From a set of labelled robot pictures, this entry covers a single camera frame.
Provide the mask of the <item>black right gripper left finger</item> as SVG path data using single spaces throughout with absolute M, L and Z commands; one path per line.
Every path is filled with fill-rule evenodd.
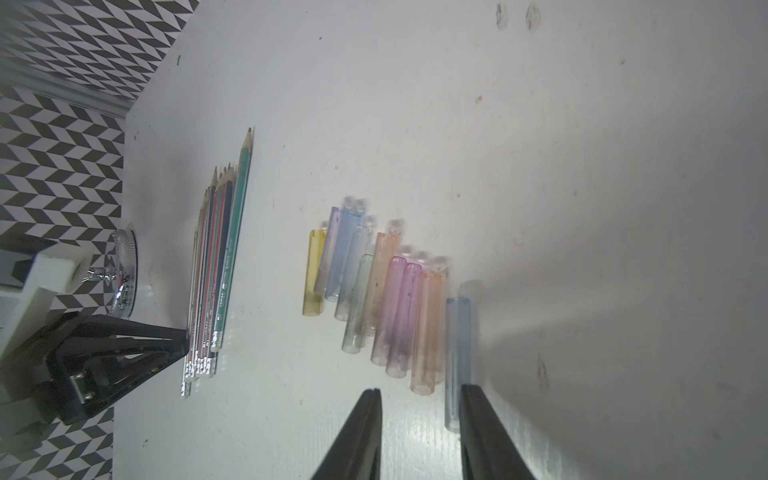
M 360 395 L 312 479 L 379 479 L 381 447 L 381 391 L 367 389 Z

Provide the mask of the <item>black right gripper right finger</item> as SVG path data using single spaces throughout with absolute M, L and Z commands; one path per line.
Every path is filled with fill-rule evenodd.
M 459 419 L 464 479 L 535 479 L 480 386 L 461 387 Z

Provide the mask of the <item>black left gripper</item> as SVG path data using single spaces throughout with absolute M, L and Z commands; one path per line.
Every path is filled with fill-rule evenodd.
M 189 352 L 186 329 L 106 314 L 65 313 L 1 361 L 1 430 L 36 432 L 55 419 L 71 425 L 95 417 Z M 67 353 L 135 356 L 65 357 Z M 167 351 L 149 352 L 150 350 Z

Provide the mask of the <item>light blue pencil cap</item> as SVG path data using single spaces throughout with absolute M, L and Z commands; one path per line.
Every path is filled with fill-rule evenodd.
M 477 345 L 477 309 L 484 290 L 480 280 L 460 284 L 445 305 L 445 427 L 460 431 L 461 389 L 473 384 L 473 355 Z

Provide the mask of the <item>green tinted pencil cap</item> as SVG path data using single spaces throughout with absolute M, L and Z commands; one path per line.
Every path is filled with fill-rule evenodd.
M 371 253 L 364 254 L 359 262 L 355 282 L 351 291 L 349 319 L 342 340 L 342 350 L 345 353 L 357 354 L 363 347 L 362 333 L 364 301 L 373 263 Z

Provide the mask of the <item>pink purple pencil cap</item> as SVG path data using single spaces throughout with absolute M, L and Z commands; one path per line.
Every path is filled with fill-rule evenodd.
M 406 265 L 412 256 L 413 248 L 411 245 L 400 246 L 396 251 L 396 255 L 391 258 L 387 266 L 370 358 L 371 362 L 377 366 L 384 366 L 387 363 L 391 343 L 391 330 L 399 301 L 401 284 Z

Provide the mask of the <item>light orange pencil cap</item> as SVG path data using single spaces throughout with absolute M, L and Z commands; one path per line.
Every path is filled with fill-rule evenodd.
M 420 276 L 421 303 L 414 330 L 410 381 L 410 389 L 418 395 L 432 394 L 439 378 L 442 294 L 447 264 L 445 257 L 434 257 Z

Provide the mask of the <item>teal pencil clear cap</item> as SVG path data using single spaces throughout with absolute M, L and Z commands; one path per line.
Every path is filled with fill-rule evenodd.
M 213 312 L 213 299 L 214 299 L 214 287 L 215 287 L 215 277 L 216 277 L 216 270 L 217 270 L 217 263 L 218 263 L 218 251 L 219 251 L 219 239 L 220 239 L 220 220 L 221 220 L 221 208 L 223 207 L 224 203 L 224 195 L 225 195 L 225 180 L 224 180 L 224 174 L 221 174 L 219 176 L 219 184 L 217 188 L 216 193 L 216 199 L 215 199 L 215 210 L 214 210 L 214 216 L 212 217 L 212 224 L 211 224 L 211 243 L 210 243 L 210 255 L 209 255 L 209 276 L 208 276 L 208 290 L 207 290 L 207 308 L 205 311 L 205 325 L 204 325 L 204 336 L 203 336 L 203 345 L 202 345 L 202 351 L 201 351 L 201 358 L 198 365 L 198 377 L 201 377 L 205 374 L 205 362 L 206 358 L 208 356 L 208 352 L 210 350 L 209 348 L 209 342 L 211 337 L 211 329 L 212 329 L 212 312 Z

